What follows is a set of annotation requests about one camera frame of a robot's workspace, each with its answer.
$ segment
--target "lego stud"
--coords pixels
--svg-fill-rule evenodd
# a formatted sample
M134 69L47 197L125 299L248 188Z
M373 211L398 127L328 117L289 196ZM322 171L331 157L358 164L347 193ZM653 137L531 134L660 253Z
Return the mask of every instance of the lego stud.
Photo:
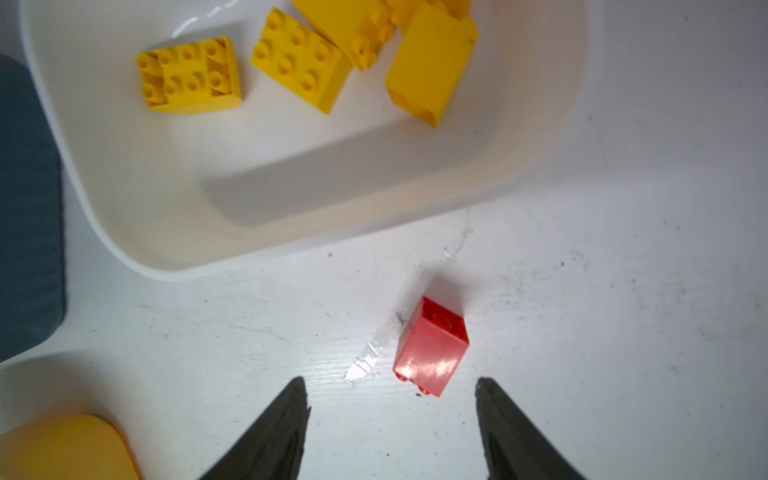
M283 57L283 60L280 60L280 63L277 64L277 72L285 77L292 75L295 68L296 64L293 62L293 59L288 56Z
M136 65L148 74L157 75L158 77L163 76L163 68L160 66L160 62L151 55L145 53L139 55L136 59Z
M315 48L315 60L319 61L320 63L328 60L328 57L330 55L331 55L331 51L328 48L328 45L321 43L317 45L317 48Z
M305 92L311 92L317 86L317 73L308 71L301 79L301 89Z
M187 78L187 90L198 91L203 89L203 75L195 72Z
M376 4L371 10L370 19L376 27L381 28L389 23L389 9L386 5Z
M218 41L204 41L203 50L205 50L205 56L215 61L219 65L227 64L227 49Z
M199 56L194 45L181 45L181 57L186 61L198 61Z
M291 32L290 42L295 46L299 47L301 45L304 45L305 41L306 41L306 33L304 33L304 30L302 30L301 28L297 28L296 30Z
M272 56L272 48L262 41L253 49L253 56L259 60L264 60Z
M223 76L218 71L210 74L210 86L223 94L228 94L232 91L232 82L230 82L230 79Z
M272 31L281 29L283 27L283 17L276 12L272 12L266 19L266 27Z
M364 68L371 68L376 63L376 54L371 51L371 41L367 37L357 36L353 38L352 50Z
M181 80L179 77L172 77L170 81L165 82L163 92L169 97L181 92Z
M478 27L475 24L475 21L466 16L462 17L460 22L462 23L462 27L467 31L467 35L470 37L470 43L474 45L475 40L477 40L479 36Z
M151 101L156 104L164 104L165 102L167 102L167 98L165 98L165 94L157 85L144 84L144 86L141 88L141 94L148 101Z
M427 0L427 3L434 5L439 11L443 13L448 13L448 7L445 6L445 3L440 2L439 0Z
M167 48L164 50L159 50L157 51L157 60L161 65L174 64L176 63L176 53L168 50Z
M389 22L379 27L379 41L386 43L395 34L395 26Z

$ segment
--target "yellow object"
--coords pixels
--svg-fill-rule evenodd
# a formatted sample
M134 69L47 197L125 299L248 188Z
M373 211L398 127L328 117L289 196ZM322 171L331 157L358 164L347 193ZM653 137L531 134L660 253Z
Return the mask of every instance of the yellow object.
M437 127L477 39L470 17L458 20L441 2L421 2L386 79L392 101Z
M395 33L384 0L293 0L293 4L358 70L371 68Z
M149 51L136 63L150 110L202 114L243 102L235 47L227 37Z
M45 419L0 435L0 478L139 480L120 434L90 415Z
M389 16L392 23L400 27L403 32L408 30L411 18L420 2L435 4L435 0L386 0L389 6ZM464 18L469 15L469 7L472 0L442 0L448 14L454 18Z
M352 70L338 48L277 8L266 19L251 63L326 115Z

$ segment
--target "scratch mark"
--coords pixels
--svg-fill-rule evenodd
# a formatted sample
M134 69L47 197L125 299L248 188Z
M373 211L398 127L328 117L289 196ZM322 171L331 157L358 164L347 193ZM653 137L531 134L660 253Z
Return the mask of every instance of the scratch mark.
M167 333L155 332L152 329L149 329L148 332L151 333L152 335L162 336L163 339L168 340L168 334Z
M467 239L470 235L472 235L475 232L474 229L471 227L465 227L464 230L462 230L462 241L458 244L458 247L456 247L456 251L453 253L453 256L459 255L462 250L464 250L464 245L467 244Z
M536 225L536 228L538 231L543 232L544 228L541 226L541 223L536 219L536 216L533 213L533 210L531 210L531 206L528 205L528 202L523 202L523 208L525 208L525 213L528 214L528 218L533 220L533 223Z
M237 325L236 323L230 323L230 326L231 326L232 328L234 328L234 329L247 330L247 331L249 331L249 332L256 332L256 333L266 333L266 334L267 334L267 335L269 335L269 336L273 336L274 338L276 338L276 339L279 339L279 340L282 340L282 341L284 341L285 343L287 343L288 345L291 345L291 346L293 346L293 344L292 344L291 342L289 342L287 338L285 338L284 336L280 336L280 335L277 335L276 333L272 333L272 332L270 332L269 330L252 329L252 328L250 328L250 327L248 327L248 326L244 326L244 325Z
M240 359L240 361L241 361L243 364L245 364L245 366L246 366L246 367L248 367L249 369L251 369L251 370L253 370L254 372L256 372L256 369L254 369L254 368L253 368L251 365L249 365L249 363L248 363L248 362L246 362L246 361L245 361L245 360L243 360L243 359Z

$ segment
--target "table surface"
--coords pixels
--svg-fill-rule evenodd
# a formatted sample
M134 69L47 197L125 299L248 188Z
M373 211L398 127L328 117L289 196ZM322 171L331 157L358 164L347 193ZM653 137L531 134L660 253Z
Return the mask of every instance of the table surface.
M491 376L587 478L767 477L766 6L629 4L601 6L601 67L497 200L160 283L109 254L65 182L68 315L0 366L0 432L85 409L146 478L196 478L303 376L301 478L479 480ZM471 342L443 397L395 378L391 343L345 382L427 289Z

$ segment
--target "white container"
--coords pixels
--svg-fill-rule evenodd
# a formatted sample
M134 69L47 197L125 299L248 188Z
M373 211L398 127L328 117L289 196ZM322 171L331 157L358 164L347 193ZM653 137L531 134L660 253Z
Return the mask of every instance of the white container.
M374 68L352 72L326 117L250 65L273 2L22 2L25 53L66 168L99 237L136 271L183 280L508 186L558 132L584 76L585 2L475 0L480 39L439 128L389 99L399 34ZM240 108L146 109L139 52L222 35L239 58Z

